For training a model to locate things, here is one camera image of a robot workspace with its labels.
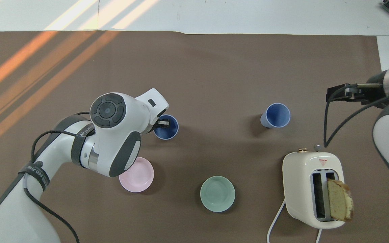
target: white cable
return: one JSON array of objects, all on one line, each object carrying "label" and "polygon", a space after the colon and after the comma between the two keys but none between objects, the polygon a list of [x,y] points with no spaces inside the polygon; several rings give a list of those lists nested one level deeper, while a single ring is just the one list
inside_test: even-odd
[{"label": "white cable", "polygon": [[[270,225],[270,228],[268,229],[267,243],[270,243],[270,234],[271,234],[271,231],[272,231],[272,229],[273,229],[273,227],[274,227],[274,225],[275,225],[275,222],[277,221],[278,216],[280,215],[281,211],[283,210],[283,207],[284,207],[284,205],[285,205],[285,202],[286,202],[286,200],[284,199],[284,200],[283,200],[283,203],[282,203],[281,206],[280,206],[280,209],[278,210],[278,212],[277,212],[277,214],[276,214],[276,217],[274,218],[273,222],[272,222],[271,225]],[[322,229],[319,229],[319,231],[318,231],[318,237],[316,238],[316,243],[319,243],[319,240],[320,240],[320,238],[321,238],[321,233],[322,233]]]},{"label": "white cable", "polygon": [[283,210],[284,204],[285,204],[285,199],[283,199],[283,203],[281,204],[280,209],[278,210],[278,212],[276,214],[276,217],[274,218],[273,222],[271,223],[270,229],[268,229],[267,243],[270,243],[271,231],[272,231],[272,229],[273,229],[273,227],[275,225],[275,221],[277,221],[278,216],[280,215],[281,211]]}]

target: power cord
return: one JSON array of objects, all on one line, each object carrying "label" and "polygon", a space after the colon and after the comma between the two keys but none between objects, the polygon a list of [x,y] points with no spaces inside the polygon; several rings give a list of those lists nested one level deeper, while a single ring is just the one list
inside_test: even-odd
[{"label": "power cord", "polygon": [[337,134],[337,132],[342,128],[342,126],[344,126],[349,120],[351,120],[353,117],[355,117],[356,115],[360,114],[362,111],[372,107],[372,106],[376,106],[380,103],[383,103],[387,100],[389,100],[389,96],[387,97],[384,97],[384,98],[381,98],[377,101],[373,101],[372,103],[369,103],[365,106],[363,106],[361,109],[359,109],[358,111],[355,111],[354,113],[352,113],[349,117],[347,117],[345,120],[342,121],[342,123],[340,123],[339,126],[337,126],[337,128],[332,132],[331,136],[329,137],[329,139],[327,140],[327,117],[328,117],[328,108],[329,108],[329,104],[330,102],[334,101],[334,97],[339,94],[341,91],[347,89],[347,88],[356,88],[358,85],[357,84],[351,84],[351,85],[347,85],[347,86],[344,86],[344,87],[341,87],[340,89],[337,89],[331,96],[330,98],[328,99],[327,101],[327,104],[326,104],[326,107],[325,107],[325,115],[324,115],[324,147],[328,147],[329,143],[331,142],[331,140],[334,138],[334,136]]},{"label": "power cord", "polygon": [[[275,222],[277,221],[277,218],[278,216],[280,215],[281,211],[283,210],[283,207],[284,205],[286,204],[286,200],[284,199],[283,200],[283,203],[281,204],[280,206],[280,209],[278,210],[276,216],[274,217],[274,220],[273,222],[271,223],[270,225],[270,228],[268,229],[268,234],[267,234],[267,243],[270,243],[270,234],[271,234],[271,231],[275,225]],[[319,243],[319,239],[321,238],[321,233],[322,233],[322,229],[319,229],[318,231],[318,237],[316,237],[316,242],[315,243]]]},{"label": "power cord", "polygon": [[[71,133],[71,132],[68,132],[68,131],[62,131],[62,130],[49,130],[49,131],[43,132],[42,134],[40,134],[34,140],[34,143],[32,144],[32,148],[31,148],[31,163],[33,163],[35,161],[35,159],[36,159],[34,153],[35,153],[35,146],[37,145],[37,142],[40,140],[40,138],[42,138],[46,134],[50,134],[50,133],[60,133],[60,134],[67,134],[67,135],[71,135],[71,136],[76,136],[76,134],[74,134],[74,133]],[[77,237],[76,231],[74,231],[73,227],[71,227],[71,225],[65,219],[63,219],[63,217],[59,216],[56,212],[54,212],[51,209],[49,209],[47,206],[45,206],[43,203],[41,203],[39,200],[37,200],[35,197],[33,197],[31,195],[31,193],[28,191],[28,186],[27,186],[27,183],[26,183],[26,179],[28,178],[27,175],[28,174],[25,173],[24,177],[23,177],[23,179],[24,179],[23,180],[23,191],[25,192],[25,194],[29,197],[30,200],[32,200],[40,208],[44,209],[46,212],[48,212],[49,214],[51,214],[52,216],[54,216],[55,218],[57,218],[61,222],[63,222],[70,229],[71,233],[74,235],[74,238],[76,239],[76,243],[79,243],[79,237]]]}]

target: brown table surface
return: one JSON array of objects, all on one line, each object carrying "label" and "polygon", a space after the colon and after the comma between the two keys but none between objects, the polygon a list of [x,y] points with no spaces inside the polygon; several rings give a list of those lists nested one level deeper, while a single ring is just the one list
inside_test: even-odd
[{"label": "brown table surface", "polygon": [[[131,193],[117,177],[65,164],[42,202],[84,243],[265,242],[284,198],[283,157],[322,142],[326,89],[380,71],[370,36],[0,32],[0,196],[40,133],[106,92],[136,97],[154,87],[180,130],[168,141],[142,137],[139,156],[155,170],[150,188]],[[266,129],[260,115],[276,102],[292,119]],[[333,103],[329,134],[360,107]],[[324,150],[341,160],[355,218],[323,231],[321,242],[389,242],[389,172],[371,137],[379,112],[355,117]],[[208,211],[199,197],[214,175],[235,186],[235,203],[224,213]],[[48,218],[62,242],[74,242]],[[314,242],[316,234],[284,210],[271,242]]]}]

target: pink plate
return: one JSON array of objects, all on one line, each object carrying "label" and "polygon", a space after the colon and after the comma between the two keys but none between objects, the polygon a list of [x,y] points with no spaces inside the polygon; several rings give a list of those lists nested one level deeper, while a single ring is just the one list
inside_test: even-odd
[{"label": "pink plate", "polygon": [[147,189],[154,179],[154,169],[151,163],[137,157],[133,165],[119,175],[119,182],[129,192],[142,192]]}]

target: black cable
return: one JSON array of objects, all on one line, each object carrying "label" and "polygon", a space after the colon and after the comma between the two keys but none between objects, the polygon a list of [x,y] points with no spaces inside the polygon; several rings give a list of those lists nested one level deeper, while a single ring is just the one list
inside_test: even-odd
[{"label": "black cable", "polygon": [[41,203],[39,200],[37,200],[35,197],[33,197],[31,195],[31,193],[28,191],[28,188],[24,188],[23,191],[25,192],[25,194],[35,203],[37,204],[38,206],[40,206],[40,208],[44,209],[46,212],[48,212],[49,214],[52,214],[55,218],[59,219],[61,222],[63,222],[71,231],[71,233],[74,235],[74,238],[76,239],[76,243],[80,243],[79,242],[79,237],[77,237],[77,234],[76,234],[76,231],[74,231],[74,228],[71,227],[71,225],[65,220],[63,219],[63,217],[59,216],[56,212],[52,211],[50,208],[48,208],[47,206],[45,206],[43,203]]},{"label": "black cable", "polygon": [[326,105],[326,108],[325,108],[325,118],[324,118],[324,147],[327,147],[329,145],[329,143],[331,142],[331,140],[333,139],[333,137],[337,134],[337,132],[342,128],[342,126],[344,126],[349,120],[351,120],[353,117],[355,117],[356,115],[358,115],[359,113],[361,113],[362,111],[372,107],[372,106],[376,106],[380,103],[383,103],[387,100],[389,100],[389,96],[387,97],[384,97],[384,98],[381,98],[377,101],[373,101],[372,103],[369,103],[365,106],[363,106],[361,109],[359,109],[358,111],[355,111],[354,113],[352,113],[349,117],[347,117],[345,120],[342,121],[342,123],[340,123],[339,126],[337,126],[337,128],[332,132],[331,136],[329,137],[328,141],[326,140],[326,126],[327,126],[327,115],[328,115],[328,106],[329,106],[329,103],[332,101],[332,98],[336,95],[336,93],[334,92],[329,101],[327,102],[327,105]]},{"label": "black cable", "polygon": [[62,130],[49,130],[49,131],[43,132],[42,134],[40,134],[39,137],[37,137],[35,139],[34,143],[32,144],[32,149],[31,149],[31,162],[32,163],[34,163],[34,161],[35,161],[35,146],[37,145],[37,142],[40,140],[40,138],[42,138],[44,135],[49,134],[49,133],[62,133],[62,134],[67,134],[67,135],[71,135],[71,136],[76,136],[76,134],[74,134],[74,133],[71,133],[68,131],[62,131]]}]

